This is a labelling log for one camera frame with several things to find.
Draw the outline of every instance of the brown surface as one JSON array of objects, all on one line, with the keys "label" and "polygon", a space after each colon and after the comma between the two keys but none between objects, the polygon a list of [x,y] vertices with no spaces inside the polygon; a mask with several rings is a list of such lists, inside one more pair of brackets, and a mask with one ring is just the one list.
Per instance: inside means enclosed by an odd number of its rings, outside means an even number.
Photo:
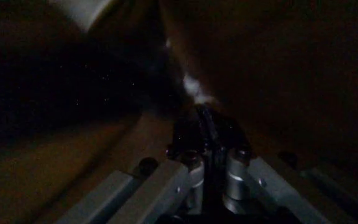
[{"label": "brown surface", "polygon": [[[290,8],[286,2],[167,0],[160,6],[175,54],[241,121],[257,152],[289,149],[304,152],[309,161],[328,158],[358,178],[358,4],[296,1]],[[349,5],[356,13],[347,10]],[[4,8],[12,11],[7,19],[0,14],[0,49],[76,40],[72,24],[66,29],[58,25],[62,20],[45,14],[31,20],[38,16],[28,15],[36,6],[25,8]],[[16,19],[13,12],[27,14]],[[130,170],[143,156],[160,155],[172,134],[169,121],[144,116],[118,144],[118,151],[106,151],[109,156],[97,163],[94,173],[59,196],[57,192],[107,146],[112,133],[120,133],[116,127],[106,124],[77,138],[58,136],[61,141],[28,146],[20,156],[1,158],[0,221],[25,220],[39,208],[44,208],[42,218],[55,219],[111,169]],[[59,144],[64,146],[60,152]],[[48,210],[45,202],[52,198],[60,203]]]},{"label": "brown surface", "polygon": [[136,125],[99,160],[97,166],[83,175],[58,201],[43,210],[37,223],[51,223],[84,197],[114,170],[132,173],[140,160],[165,159],[166,146],[172,141],[172,121],[143,114]]},{"label": "brown surface", "polygon": [[234,117],[358,178],[358,3],[160,5],[179,60]]},{"label": "brown surface", "polygon": [[135,121],[72,128],[0,149],[0,223],[31,220],[92,169]]}]

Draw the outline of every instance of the screw head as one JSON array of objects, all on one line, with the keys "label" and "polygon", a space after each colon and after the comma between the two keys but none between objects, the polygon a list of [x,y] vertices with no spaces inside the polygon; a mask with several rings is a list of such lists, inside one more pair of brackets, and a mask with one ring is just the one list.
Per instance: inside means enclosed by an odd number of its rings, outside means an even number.
[{"label": "screw head", "polygon": [[249,159],[251,157],[251,151],[244,147],[238,147],[236,148],[236,156],[241,159]]},{"label": "screw head", "polygon": [[265,179],[263,179],[263,178],[259,178],[258,183],[263,188],[266,187],[266,185],[267,185]]}]

